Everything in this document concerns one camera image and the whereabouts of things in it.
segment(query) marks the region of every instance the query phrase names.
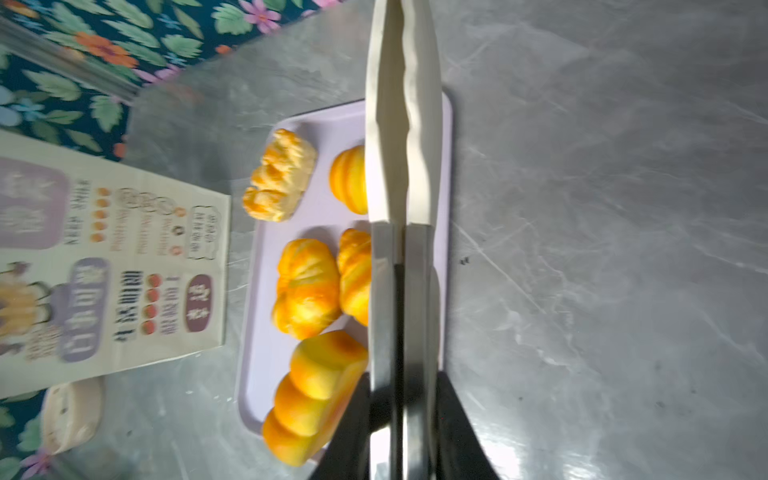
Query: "countertop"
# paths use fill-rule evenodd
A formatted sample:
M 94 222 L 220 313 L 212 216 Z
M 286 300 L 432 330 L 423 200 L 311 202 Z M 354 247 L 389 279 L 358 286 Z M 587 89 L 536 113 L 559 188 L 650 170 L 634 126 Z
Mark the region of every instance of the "countertop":
M 765 478 L 766 5 L 432 6 L 455 107 L 447 370 L 499 475 Z M 91 478 L 310 473 L 238 418 L 239 197 L 272 125 L 363 96 L 371 13 L 350 0 L 136 102 L 126 164 L 234 197 L 226 345 L 109 376 L 68 454 Z

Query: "bread roll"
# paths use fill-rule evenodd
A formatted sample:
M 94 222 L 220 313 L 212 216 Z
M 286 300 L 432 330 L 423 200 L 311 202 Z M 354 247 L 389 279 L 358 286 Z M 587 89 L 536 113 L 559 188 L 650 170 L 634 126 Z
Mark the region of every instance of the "bread roll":
M 336 157 L 329 180 L 334 197 L 355 214 L 368 213 L 366 158 L 362 145 L 343 151 Z
M 288 243 L 277 271 L 280 278 L 272 310 L 277 329 L 304 340 L 339 318 L 339 271 L 323 242 L 299 239 Z
M 366 349 L 342 330 L 299 344 L 263 425 L 277 458 L 299 466 L 328 443 L 367 365 Z
M 317 151 L 292 131 L 279 129 L 250 178 L 243 208 L 258 220 L 288 220 L 299 204 L 315 167 Z
M 368 302 L 371 297 L 371 236 L 348 229 L 339 241 L 341 274 L 341 310 L 368 326 Z

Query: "green leaf pattern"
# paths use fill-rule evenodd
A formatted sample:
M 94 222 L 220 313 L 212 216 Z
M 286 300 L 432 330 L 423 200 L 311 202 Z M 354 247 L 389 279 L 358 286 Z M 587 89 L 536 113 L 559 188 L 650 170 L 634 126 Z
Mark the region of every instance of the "green leaf pattern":
M 96 119 L 101 130 L 109 132 L 120 123 L 123 106 L 113 102 L 107 95 L 97 95 L 91 101 L 91 116 Z
M 82 116 L 83 112 L 81 111 L 53 110 L 49 111 L 48 114 L 45 115 L 45 120 L 54 124 L 69 125 Z
M 127 0 L 106 0 L 106 3 L 115 13 L 137 27 L 152 28 L 152 18 Z
M 16 449 L 20 452 L 35 452 L 40 448 L 40 444 L 40 415 L 38 415 L 27 422 L 24 425 L 24 431 L 18 434 Z
M 152 13 L 157 14 L 163 11 L 163 0 L 145 0 L 147 7 Z
M 69 5 L 81 10 L 85 10 L 88 13 L 95 13 L 98 15 L 114 15 L 104 7 L 101 7 L 95 0 L 64 0 Z
M 194 18 L 184 13 L 184 11 L 178 7 L 174 7 L 174 13 L 176 14 L 176 18 L 179 19 L 179 22 L 192 32 L 192 35 L 198 38 L 203 37 L 203 31 L 200 30 L 200 24 L 197 23 Z
M 53 16 L 61 26 L 60 29 L 65 30 L 66 33 L 76 34 L 79 31 L 84 31 L 89 35 L 93 35 L 94 31 L 87 23 L 78 17 L 74 13 L 70 12 L 63 3 L 56 2 L 53 4 Z
M 203 44 L 200 40 L 194 38 L 187 38 L 181 35 L 165 35 L 163 37 L 163 45 L 165 47 L 185 58 L 195 58 L 200 54 L 200 46 Z
M 103 68 L 106 68 L 107 70 L 112 70 L 114 73 L 120 75 L 121 77 L 125 77 L 127 80 L 132 80 L 132 81 L 139 80 L 139 76 L 136 75 L 136 73 L 133 70 L 131 70 L 128 67 L 124 67 L 123 65 L 113 65 L 111 63 L 104 63 L 103 61 L 96 60 L 95 58 L 93 59 L 92 63 L 99 64 L 100 66 L 102 66 Z
M 99 147 L 99 144 L 96 143 L 96 140 L 91 136 L 91 134 L 87 134 L 83 131 L 75 131 L 75 130 L 64 130 L 67 132 L 67 135 L 74 141 L 76 144 L 86 147 L 89 150 L 93 150 L 96 153 L 101 152 L 101 147 Z
M 22 461 L 16 457 L 0 460 L 0 480 L 12 480 L 22 469 Z
M 26 91 L 26 90 L 17 90 L 13 92 L 13 95 L 15 96 L 17 101 L 21 100 L 22 98 L 29 98 L 36 104 L 40 103 L 41 101 L 47 100 L 48 98 L 51 97 L 51 95 L 45 93 L 44 91 Z M 20 402 L 21 400 L 17 400 L 17 398 L 26 400 L 26 398 L 24 398 L 26 395 L 27 394 L 8 397 L 7 399 L 3 400 L 3 403 Z
M 50 31 L 48 33 L 44 33 L 43 37 L 47 38 L 50 41 L 55 41 L 56 43 L 58 43 L 63 47 L 74 48 L 75 50 L 80 50 L 80 51 L 88 51 L 86 47 L 84 47 L 83 45 L 80 45 L 75 41 L 74 35 L 62 33 L 60 31 Z
M 12 427 L 16 421 L 13 416 L 8 412 L 8 408 L 0 407 L 0 429 L 6 429 Z
M 115 22 L 114 20 L 104 20 L 104 23 L 145 47 L 157 48 L 160 46 L 160 42 L 152 34 L 145 32 L 137 26 L 125 22 Z
M 116 41 L 114 44 L 120 45 L 122 48 L 125 48 L 125 51 L 127 51 L 134 57 L 140 58 L 141 60 L 148 61 L 152 65 L 157 65 L 158 67 L 164 67 L 168 63 L 167 61 L 165 61 L 165 58 L 163 58 L 163 55 L 160 55 L 155 50 L 150 50 L 149 48 L 144 47 L 142 45 L 130 43 L 129 41 Z
M 32 133 L 35 134 L 36 137 L 47 141 L 49 144 L 61 145 L 61 140 L 58 137 L 58 130 L 47 122 L 42 120 L 33 121 Z
M 46 71 L 35 72 L 24 70 L 24 75 L 36 83 L 40 90 L 51 94 L 52 97 L 66 101 L 73 101 L 80 98 L 80 88 L 69 78 L 64 78 L 61 75 L 52 74 Z
M 282 12 L 286 9 L 286 0 L 264 0 L 264 5 L 266 5 L 269 10 Z
M 3 45 L 0 45 L 0 70 L 8 68 L 8 57 L 11 52 Z
M 222 3 L 214 7 L 214 13 L 211 16 L 216 20 L 214 27 L 217 33 L 242 35 L 253 29 L 253 24 L 245 19 L 245 12 L 230 3 Z

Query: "flower pattern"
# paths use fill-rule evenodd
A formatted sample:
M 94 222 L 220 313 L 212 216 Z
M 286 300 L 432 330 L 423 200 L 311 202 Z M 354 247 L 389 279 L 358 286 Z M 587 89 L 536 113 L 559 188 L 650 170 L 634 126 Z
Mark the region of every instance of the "flower pattern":
M 13 101 L 13 92 L 0 85 L 0 105 Z M 3 127 L 15 127 L 22 122 L 22 115 L 15 109 L 0 107 L 0 125 Z
M 267 10 L 263 0 L 253 0 L 251 3 L 240 0 L 240 7 L 248 12 L 244 17 L 245 21 L 255 24 L 261 33 L 269 34 L 280 28 L 280 24 L 277 23 L 280 20 L 280 14 L 274 10 Z
M 0 51 L 0 60 L 1 128 L 120 160 L 113 145 L 125 133 L 127 106 L 24 58 Z
M 11 108 L 17 112 L 20 112 L 26 121 L 35 121 L 39 118 L 45 117 L 45 114 L 41 113 L 41 110 L 44 107 L 40 104 L 33 103 L 29 98 L 22 98 L 16 105 L 13 105 Z
M 46 478 L 51 456 L 41 447 L 43 392 L 0 399 L 0 478 Z
M 143 80 L 147 82 L 145 83 L 145 85 L 151 85 L 151 84 L 161 83 L 162 81 L 168 81 L 172 79 L 173 77 L 181 73 L 181 68 L 178 68 L 176 65 L 171 65 L 168 68 L 157 70 L 153 74 L 149 73 L 148 71 L 142 71 L 142 70 L 134 70 L 134 72 L 136 72 L 136 75 L 138 75 L 139 77 L 141 77 Z
M 44 448 L 40 447 L 35 454 L 22 460 L 21 466 L 27 468 L 22 474 L 22 480 L 27 480 L 35 475 L 45 475 L 50 463 L 51 456 Z
M 113 64 L 120 65 L 121 67 L 133 68 L 139 65 L 139 62 L 135 58 L 131 57 L 125 48 L 119 45 L 113 44 L 111 41 L 98 35 L 89 35 L 82 31 L 79 31 L 74 40 L 86 47 L 91 55 L 101 57 L 105 61 Z
M 71 60 L 100 65 L 135 84 L 152 85 L 339 3 L 0 0 L 0 16 L 60 44 L 61 53 Z M 181 86 L 177 90 L 186 97 L 193 95 Z M 119 161 L 125 155 L 122 137 L 128 112 L 127 105 L 92 86 L 47 71 L 0 45 L 1 128 Z
M 136 84 L 187 67 L 341 0 L 0 0 L 0 15 Z

